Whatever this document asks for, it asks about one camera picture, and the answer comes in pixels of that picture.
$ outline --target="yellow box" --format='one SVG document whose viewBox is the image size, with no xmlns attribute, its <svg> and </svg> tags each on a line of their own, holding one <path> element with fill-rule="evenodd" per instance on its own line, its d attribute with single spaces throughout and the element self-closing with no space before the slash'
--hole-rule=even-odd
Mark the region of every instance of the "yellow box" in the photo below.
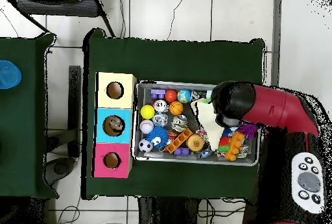
<svg viewBox="0 0 332 224">
<path fill-rule="evenodd" d="M 96 85 L 98 107 L 132 108 L 135 83 L 136 78 L 132 74 L 98 72 L 98 85 Z M 116 93 L 120 91 L 121 95 L 118 98 Z"/>
</svg>

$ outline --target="stacked boxes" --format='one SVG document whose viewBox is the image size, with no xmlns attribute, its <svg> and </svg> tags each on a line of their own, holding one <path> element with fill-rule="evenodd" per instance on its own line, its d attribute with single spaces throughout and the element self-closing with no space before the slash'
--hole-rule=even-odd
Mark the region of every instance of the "stacked boxes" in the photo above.
<svg viewBox="0 0 332 224">
<path fill-rule="evenodd" d="M 135 83 L 131 74 L 96 73 L 93 177 L 128 177 Z"/>
</svg>

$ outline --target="green table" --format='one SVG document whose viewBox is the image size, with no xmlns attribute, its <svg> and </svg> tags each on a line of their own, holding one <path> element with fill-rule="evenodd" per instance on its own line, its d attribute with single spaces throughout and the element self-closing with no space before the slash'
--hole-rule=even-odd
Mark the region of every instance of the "green table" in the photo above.
<svg viewBox="0 0 332 224">
<path fill-rule="evenodd" d="M 261 83 L 264 41 L 165 42 L 107 39 L 100 29 L 84 39 L 82 195 L 165 197 L 252 196 L 258 164 L 252 167 L 135 160 L 127 179 L 91 177 L 96 71 L 132 73 L 138 80 L 218 84 Z"/>
<path fill-rule="evenodd" d="M 0 60 L 22 73 L 19 85 L 0 90 L 0 196 L 57 197 L 43 180 L 45 158 L 45 52 L 53 34 L 0 38 Z"/>
</svg>

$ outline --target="box hole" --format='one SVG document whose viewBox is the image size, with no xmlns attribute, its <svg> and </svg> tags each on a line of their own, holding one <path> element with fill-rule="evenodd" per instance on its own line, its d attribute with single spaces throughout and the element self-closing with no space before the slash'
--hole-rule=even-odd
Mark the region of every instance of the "box hole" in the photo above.
<svg viewBox="0 0 332 224">
<path fill-rule="evenodd" d="M 106 94 L 111 99 L 120 99 L 123 96 L 124 88 L 119 82 L 111 82 L 106 88 Z"/>
<path fill-rule="evenodd" d="M 102 124 L 102 129 L 108 136 L 120 136 L 125 129 L 125 121 L 116 115 L 108 116 Z"/>
<path fill-rule="evenodd" d="M 119 167 L 121 163 L 120 157 L 117 153 L 108 153 L 104 156 L 104 165 L 107 168 L 115 169 Z"/>
</svg>

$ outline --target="metal tray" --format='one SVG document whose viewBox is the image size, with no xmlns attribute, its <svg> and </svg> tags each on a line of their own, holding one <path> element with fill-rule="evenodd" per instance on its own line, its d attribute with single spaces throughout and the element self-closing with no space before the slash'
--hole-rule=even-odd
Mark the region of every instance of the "metal tray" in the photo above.
<svg viewBox="0 0 332 224">
<path fill-rule="evenodd" d="M 246 158 L 237 158 L 236 161 L 226 160 L 224 157 L 218 157 L 215 153 L 212 153 L 206 158 L 197 158 L 195 155 L 174 155 L 168 152 L 160 152 L 153 149 L 149 153 L 142 153 L 138 148 L 138 143 L 141 139 L 145 138 L 146 135 L 139 130 L 139 124 L 143 121 L 139 111 L 143 105 L 149 105 L 152 102 L 150 96 L 150 90 L 155 89 L 173 89 L 173 90 L 212 90 L 215 85 L 210 84 L 184 84 L 178 82 L 156 82 L 156 84 L 141 82 L 136 85 L 137 92 L 137 110 L 134 112 L 134 132 L 133 132 L 133 142 L 132 154 L 137 160 L 150 160 L 150 161 L 164 161 L 164 162 L 183 162 L 183 163 L 199 163 L 199 164 L 226 164 L 233 166 L 254 166 L 258 162 L 258 143 L 260 138 L 260 132 L 257 132 L 255 138 L 251 141 L 246 141 L 249 146 L 248 155 Z M 199 129 L 199 125 L 195 119 L 195 116 L 191 110 L 190 103 L 184 104 L 184 112 L 182 113 L 188 119 L 189 129 L 195 133 Z M 168 124 L 165 128 L 171 131 L 171 122 L 173 115 L 168 111 L 167 115 L 169 117 Z"/>
</svg>

